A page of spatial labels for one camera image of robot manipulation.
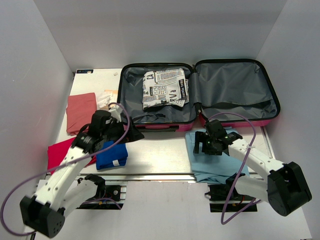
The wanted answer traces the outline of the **royal blue towel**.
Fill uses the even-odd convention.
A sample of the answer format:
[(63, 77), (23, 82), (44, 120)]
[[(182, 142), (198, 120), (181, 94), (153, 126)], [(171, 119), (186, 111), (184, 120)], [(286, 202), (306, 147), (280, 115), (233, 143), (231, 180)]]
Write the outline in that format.
[(127, 163), (127, 158), (126, 144), (116, 144), (113, 148), (96, 155), (96, 169), (124, 167)]

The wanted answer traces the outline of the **light blue garment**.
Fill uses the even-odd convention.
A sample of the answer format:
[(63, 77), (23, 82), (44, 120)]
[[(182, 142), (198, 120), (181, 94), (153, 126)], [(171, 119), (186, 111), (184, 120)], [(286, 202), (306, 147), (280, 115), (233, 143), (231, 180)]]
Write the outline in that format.
[(242, 160), (222, 155), (208, 155), (203, 152), (194, 153), (195, 131), (185, 134), (185, 142), (190, 162), (190, 168), (198, 183), (225, 184), (226, 180), (236, 174)]

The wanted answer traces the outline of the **newspaper print garment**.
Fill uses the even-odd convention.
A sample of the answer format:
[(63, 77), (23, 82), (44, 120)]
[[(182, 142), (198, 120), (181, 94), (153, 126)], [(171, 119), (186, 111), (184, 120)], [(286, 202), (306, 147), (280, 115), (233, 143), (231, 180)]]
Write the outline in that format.
[(189, 103), (189, 85), (182, 68), (146, 72), (142, 78), (142, 108), (183, 107)]

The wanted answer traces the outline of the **salmon pink garment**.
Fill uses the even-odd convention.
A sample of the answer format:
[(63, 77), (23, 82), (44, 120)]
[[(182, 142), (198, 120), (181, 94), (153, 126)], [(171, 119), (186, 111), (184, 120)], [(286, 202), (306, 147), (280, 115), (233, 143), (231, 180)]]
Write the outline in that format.
[(66, 132), (71, 136), (77, 135), (84, 125), (91, 123), (96, 110), (97, 101), (94, 92), (70, 95), (66, 108)]

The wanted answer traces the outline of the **bright red garment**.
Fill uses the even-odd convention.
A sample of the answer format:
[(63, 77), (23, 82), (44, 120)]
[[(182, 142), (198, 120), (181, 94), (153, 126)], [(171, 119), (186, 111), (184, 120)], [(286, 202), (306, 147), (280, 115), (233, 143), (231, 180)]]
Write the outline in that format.
[(73, 140), (75, 140), (75, 137), (55, 143), (47, 148), (48, 170), (60, 165), (71, 147)]

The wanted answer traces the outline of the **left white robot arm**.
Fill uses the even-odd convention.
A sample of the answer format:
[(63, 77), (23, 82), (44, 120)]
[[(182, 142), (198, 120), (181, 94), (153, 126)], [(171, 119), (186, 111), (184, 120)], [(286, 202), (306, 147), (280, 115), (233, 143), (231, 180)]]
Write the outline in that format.
[(53, 238), (73, 210), (86, 201), (102, 201), (106, 193), (105, 180), (96, 174), (87, 175), (73, 189), (70, 186), (90, 162), (90, 155), (100, 151), (105, 143), (110, 142), (117, 147), (144, 138), (131, 118), (128, 122), (127, 127), (124, 127), (121, 115), (115, 110), (97, 110), (91, 122), (79, 130), (60, 168), (32, 197), (25, 196), (20, 201), (24, 224)]

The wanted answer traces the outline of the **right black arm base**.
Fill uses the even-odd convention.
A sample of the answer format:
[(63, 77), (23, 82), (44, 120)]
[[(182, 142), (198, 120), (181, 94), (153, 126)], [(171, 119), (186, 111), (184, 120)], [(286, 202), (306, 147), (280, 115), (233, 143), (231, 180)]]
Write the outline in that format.
[[(225, 184), (208, 185), (208, 191), (204, 194), (204, 197), (209, 200), (211, 213), (222, 213), (228, 193), (229, 189)], [(236, 213), (252, 200), (253, 197), (251, 196), (232, 193), (225, 211), (227, 213)]]

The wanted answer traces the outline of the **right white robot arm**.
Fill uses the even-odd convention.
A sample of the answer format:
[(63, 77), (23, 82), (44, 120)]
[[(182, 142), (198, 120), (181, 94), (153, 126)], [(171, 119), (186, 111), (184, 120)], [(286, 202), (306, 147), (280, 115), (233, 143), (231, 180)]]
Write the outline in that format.
[(250, 196), (252, 200), (244, 210), (258, 201), (269, 203), (279, 215), (286, 217), (312, 200), (312, 194), (301, 167), (295, 163), (284, 163), (270, 158), (253, 147), (237, 132), (227, 132), (217, 119), (207, 121), (204, 131), (196, 131), (194, 136), (195, 154), (208, 156), (223, 154), (242, 162), (261, 178), (245, 175), (242, 170), (225, 181), (225, 203), (240, 196)]

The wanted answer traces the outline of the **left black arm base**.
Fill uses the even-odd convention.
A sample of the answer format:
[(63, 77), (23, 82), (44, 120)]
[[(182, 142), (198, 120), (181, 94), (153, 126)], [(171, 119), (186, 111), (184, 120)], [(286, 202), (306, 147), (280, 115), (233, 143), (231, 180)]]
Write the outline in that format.
[(120, 210), (125, 203), (127, 184), (121, 181), (106, 182), (98, 196), (80, 205), (80, 210)]

